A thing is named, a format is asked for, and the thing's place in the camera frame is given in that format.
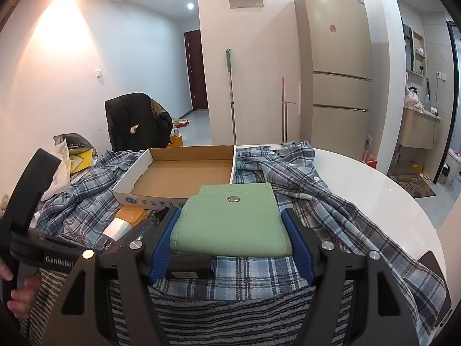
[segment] refrigerator door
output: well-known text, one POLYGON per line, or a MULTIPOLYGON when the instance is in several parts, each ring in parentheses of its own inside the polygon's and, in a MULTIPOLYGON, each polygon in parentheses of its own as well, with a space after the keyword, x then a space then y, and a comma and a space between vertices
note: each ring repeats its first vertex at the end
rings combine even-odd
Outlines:
POLYGON ((363 0, 306 0, 314 72, 372 78, 363 0))
POLYGON ((314 107, 311 144, 360 160, 369 117, 370 113, 362 110, 314 107))
POLYGON ((367 80, 326 74, 313 75, 314 105, 371 108, 372 83, 367 80))

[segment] blue circular logo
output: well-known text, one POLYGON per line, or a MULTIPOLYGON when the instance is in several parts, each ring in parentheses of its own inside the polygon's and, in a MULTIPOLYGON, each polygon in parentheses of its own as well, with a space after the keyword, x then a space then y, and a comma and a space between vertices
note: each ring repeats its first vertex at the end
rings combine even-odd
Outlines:
POLYGON ((130 204, 137 204, 138 201, 136 199, 133 199, 133 198, 125 198, 125 201, 130 203, 130 204))

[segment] baseboard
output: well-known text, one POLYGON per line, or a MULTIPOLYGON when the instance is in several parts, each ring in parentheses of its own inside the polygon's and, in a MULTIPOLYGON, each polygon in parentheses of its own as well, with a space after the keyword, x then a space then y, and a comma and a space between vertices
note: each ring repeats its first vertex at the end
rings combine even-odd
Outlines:
POLYGON ((178 119, 183 119, 184 117, 190 115, 193 111, 194 111, 193 109, 189 110, 186 114, 183 114, 183 115, 182 115, 181 117, 179 117, 178 119))

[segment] black jacket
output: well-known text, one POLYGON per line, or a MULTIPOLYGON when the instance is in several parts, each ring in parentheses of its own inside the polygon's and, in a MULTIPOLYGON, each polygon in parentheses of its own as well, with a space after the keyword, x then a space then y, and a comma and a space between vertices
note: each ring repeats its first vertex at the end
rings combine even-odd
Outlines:
POLYGON ((170 114, 145 93, 129 93, 105 102, 112 150, 141 151, 170 143, 170 114))

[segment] silver screw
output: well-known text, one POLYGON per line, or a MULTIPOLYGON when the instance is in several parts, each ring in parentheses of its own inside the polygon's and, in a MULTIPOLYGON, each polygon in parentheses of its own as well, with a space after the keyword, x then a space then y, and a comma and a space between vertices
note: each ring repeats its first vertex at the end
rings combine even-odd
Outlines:
POLYGON ((372 258, 373 260, 379 260, 381 259, 381 254, 377 251, 370 251, 370 253, 368 254, 370 256, 370 258, 372 258))
POLYGON ((82 256, 84 257, 84 259, 91 259, 94 254, 95 252, 92 249, 86 249, 84 253, 82 253, 82 256))
POLYGON ((142 247, 142 242, 141 241, 132 241, 130 242, 130 248, 131 249, 140 249, 142 247))
POLYGON ((326 249, 327 251, 331 251, 332 249, 335 248, 335 245, 333 244, 333 242, 325 241, 325 242, 322 242, 322 248, 326 249))

